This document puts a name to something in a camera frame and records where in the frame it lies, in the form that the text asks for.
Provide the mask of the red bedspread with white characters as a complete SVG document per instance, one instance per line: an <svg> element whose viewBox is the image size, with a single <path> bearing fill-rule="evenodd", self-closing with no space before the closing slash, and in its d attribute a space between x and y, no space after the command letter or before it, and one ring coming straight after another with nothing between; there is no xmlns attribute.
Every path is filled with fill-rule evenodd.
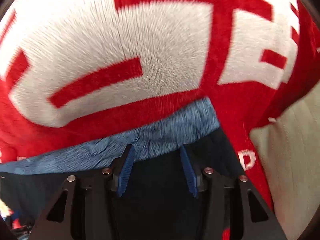
<svg viewBox="0 0 320 240"><path fill-rule="evenodd" d="M287 239L250 132L319 85L310 0L1 0L1 165L210 100L244 170L241 237ZM1 198L1 239L30 239Z"/></svg>

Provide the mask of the black pants with blue trim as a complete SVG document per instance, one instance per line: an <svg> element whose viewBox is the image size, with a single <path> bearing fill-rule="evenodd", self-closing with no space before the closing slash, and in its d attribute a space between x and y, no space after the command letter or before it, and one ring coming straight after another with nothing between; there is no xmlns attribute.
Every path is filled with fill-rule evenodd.
<svg viewBox="0 0 320 240"><path fill-rule="evenodd" d="M30 239L86 239L86 196L95 172L126 145L135 161L125 193L112 200L118 239L203 239L209 193L189 192L180 149L226 178L224 230L241 237L244 170L208 99L106 138L1 165L1 198L30 228Z"/></svg>

